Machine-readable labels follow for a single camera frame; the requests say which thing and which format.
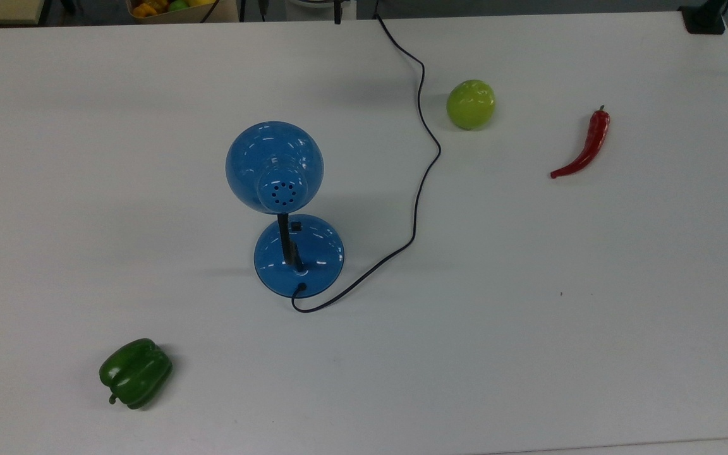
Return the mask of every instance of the plastic vegetable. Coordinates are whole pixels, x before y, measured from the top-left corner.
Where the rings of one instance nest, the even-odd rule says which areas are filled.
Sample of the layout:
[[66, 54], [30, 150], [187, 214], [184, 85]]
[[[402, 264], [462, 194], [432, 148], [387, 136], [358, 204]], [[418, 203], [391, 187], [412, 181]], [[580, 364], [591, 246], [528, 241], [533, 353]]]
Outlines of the plastic vegetable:
[[143, 18], [158, 15], [159, 13], [156, 12], [156, 9], [154, 9], [153, 6], [148, 5], [147, 3], [141, 3], [139, 6], [133, 9], [131, 14], [133, 14], [135, 17]]
[[116, 398], [138, 409], [147, 405], [167, 377], [173, 364], [156, 343], [139, 339], [122, 346], [100, 367], [100, 382], [112, 391], [109, 403]]
[[173, 11], [179, 11], [179, 9], [187, 9], [190, 8], [190, 5], [185, 2], [185, 0], [174, 0], [170, 3], [170, 6], [167, 7], [167, 12], [173, 12]]
[[162, 14], [167, 11], [167, 0], [142, 0], [144, 3], [150, 5], [151, 8], [156, 9], [156, 12]]
[[600, 109], [596, 110], [594, 115], [591, 116], [589, 133], [586, 135], [586, 145], [583, 146], [583, 152], [572, 163], [549, 173], [551, 178], [560, 178], [560, 176], [577, 173], [588, 166], [589, 163], [592, 163], [592, 159], [597, 156], [600, 148], [603, 147], [603, 141], [606, 138], [606, 133], [609, 132], [610, 121], [612, 121], [609, 113], [604, 111], [603, 107], [605, 106], [600, 106]]

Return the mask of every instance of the green apple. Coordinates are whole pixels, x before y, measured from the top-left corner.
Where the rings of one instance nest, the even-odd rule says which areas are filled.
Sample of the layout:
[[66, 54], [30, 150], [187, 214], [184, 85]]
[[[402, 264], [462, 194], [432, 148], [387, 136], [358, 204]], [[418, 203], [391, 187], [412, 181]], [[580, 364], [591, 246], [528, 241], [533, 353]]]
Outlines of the green apple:
[[167, 12], [179, 11], [179, 9], [190, 8], [190, 5], [185, 0], [175, 0], [170, 6], [167, 7]]
[[494, 90], [480, 80], [468, 80], [454, 87], [446, 104], [449, 118], [463, 130], [473, 130], [488, 123], [494, 109]]

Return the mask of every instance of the lamp shade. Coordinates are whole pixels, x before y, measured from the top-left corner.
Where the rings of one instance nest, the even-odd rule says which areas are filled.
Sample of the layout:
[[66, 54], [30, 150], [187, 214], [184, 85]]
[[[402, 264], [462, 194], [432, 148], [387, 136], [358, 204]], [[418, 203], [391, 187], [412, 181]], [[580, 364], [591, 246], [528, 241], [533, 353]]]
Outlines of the lamp shade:
[[324, 162], [311, 135], [284, 121], [246, 129], [226, 155], [226, 181], [243, 203], [267, 214], [300, 210], [322, 184]]

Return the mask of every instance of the blue desk lamp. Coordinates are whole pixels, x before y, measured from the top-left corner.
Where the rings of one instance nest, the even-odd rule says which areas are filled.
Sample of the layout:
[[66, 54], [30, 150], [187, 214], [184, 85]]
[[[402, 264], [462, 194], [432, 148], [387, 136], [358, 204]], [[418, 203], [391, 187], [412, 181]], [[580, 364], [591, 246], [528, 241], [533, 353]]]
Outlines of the blue desk lamp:
[[315, 296], [336, 281], [344, 245], [336, 230], [312, 215], [289, 214], [311, 202], [324, 162], [313, 138], [283, 121], [255, 124], [234, 139], [226, 155], [226, 181], [254, 210], [276, 215], [257, 240], [255, 270], [281, 296]]

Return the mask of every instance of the fruit basket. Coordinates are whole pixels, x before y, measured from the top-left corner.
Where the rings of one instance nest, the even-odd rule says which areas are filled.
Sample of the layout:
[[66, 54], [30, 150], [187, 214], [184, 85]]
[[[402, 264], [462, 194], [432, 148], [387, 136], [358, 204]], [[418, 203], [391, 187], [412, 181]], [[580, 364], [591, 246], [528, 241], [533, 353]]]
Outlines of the fruit basket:
[[[189, 8], [161, 12], [160, 14], [145, 17], [137, 17], [133, 14], [134, 8], [143, 3], [142, 0], [125, 0], [125, 6], [127, 6], [128, 13], [136, 23], [199, 23], [213, 6], [210, 0], [185, 1], [191, 4]], [[238, 22], [238, 6], [235, 0], [219, 0], [207, 22]]]

